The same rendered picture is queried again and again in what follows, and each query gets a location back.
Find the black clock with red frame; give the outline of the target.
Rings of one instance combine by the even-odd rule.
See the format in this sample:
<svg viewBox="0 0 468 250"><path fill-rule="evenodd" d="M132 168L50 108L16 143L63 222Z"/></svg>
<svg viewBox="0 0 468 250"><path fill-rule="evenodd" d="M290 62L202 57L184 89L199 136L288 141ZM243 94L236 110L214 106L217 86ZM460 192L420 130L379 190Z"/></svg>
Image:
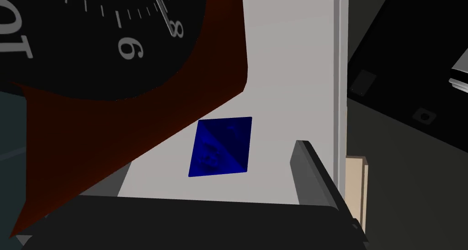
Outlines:
<svg viewBox="0 0 468 250"><path fill-rule="evenodd" d="M241 93L243 0L0 0L0 92L26 102L11 238Z"/></svg>

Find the black cabinet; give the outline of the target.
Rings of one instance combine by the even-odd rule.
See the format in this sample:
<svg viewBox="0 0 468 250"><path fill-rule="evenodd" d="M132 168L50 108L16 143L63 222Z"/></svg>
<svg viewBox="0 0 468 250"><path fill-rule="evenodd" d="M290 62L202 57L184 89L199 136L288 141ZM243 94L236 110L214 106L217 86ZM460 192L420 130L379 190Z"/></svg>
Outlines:
<svg viewBox="0 0 468 250"><path fill-rule="evenodd" d="M385 0L348 63L348 97L468 152L468 93L449 83L468 48L468 0Z"/></svg>

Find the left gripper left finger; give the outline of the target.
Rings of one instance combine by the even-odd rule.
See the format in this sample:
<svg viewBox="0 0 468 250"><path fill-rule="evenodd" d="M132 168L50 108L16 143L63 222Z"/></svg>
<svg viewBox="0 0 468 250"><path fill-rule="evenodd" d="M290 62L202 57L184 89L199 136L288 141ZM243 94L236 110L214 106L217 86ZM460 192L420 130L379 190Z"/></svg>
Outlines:
<svg viewBox="0 0 468 250"><path fill-rule="evenodd" d="M93 187L82 192L80 195L117 197L130 166L131 163L128 163L124 167L96 183Z"/></svg>

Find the blue diamond-shaped block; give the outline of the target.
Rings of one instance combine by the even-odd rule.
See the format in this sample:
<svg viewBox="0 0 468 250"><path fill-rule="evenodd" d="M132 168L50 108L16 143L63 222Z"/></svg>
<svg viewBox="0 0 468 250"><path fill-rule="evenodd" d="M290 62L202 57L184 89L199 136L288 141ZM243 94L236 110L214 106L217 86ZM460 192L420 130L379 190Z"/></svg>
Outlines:
<svg viewBox="0 0 468 250"><path fill-rule="evenodd" d="M188 176L247 172L251 127L252 117L198 120Z"/></svg>

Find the beige wooden block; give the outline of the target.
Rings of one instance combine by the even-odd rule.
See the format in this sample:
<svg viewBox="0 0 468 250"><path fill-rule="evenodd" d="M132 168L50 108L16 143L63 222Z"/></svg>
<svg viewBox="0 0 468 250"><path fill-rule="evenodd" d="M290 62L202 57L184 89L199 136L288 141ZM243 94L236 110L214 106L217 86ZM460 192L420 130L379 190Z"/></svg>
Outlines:
<svg viewBox="0 0 468 250"><path fill-rule="evenodd" d="M364 156L346 157L345 202L366 231L368 163Z"/></svg>

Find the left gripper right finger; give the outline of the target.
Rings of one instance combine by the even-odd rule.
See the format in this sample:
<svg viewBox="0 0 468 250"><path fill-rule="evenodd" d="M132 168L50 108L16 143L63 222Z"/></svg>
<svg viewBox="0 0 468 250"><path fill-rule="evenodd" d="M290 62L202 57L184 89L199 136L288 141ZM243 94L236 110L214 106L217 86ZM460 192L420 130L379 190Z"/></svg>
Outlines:
<svg viewBox="0 0 468 250"><path fill-rule="evenodd" d="M290 167L299 205L346 208L343 197L309 141L296 141Z"/></svg>

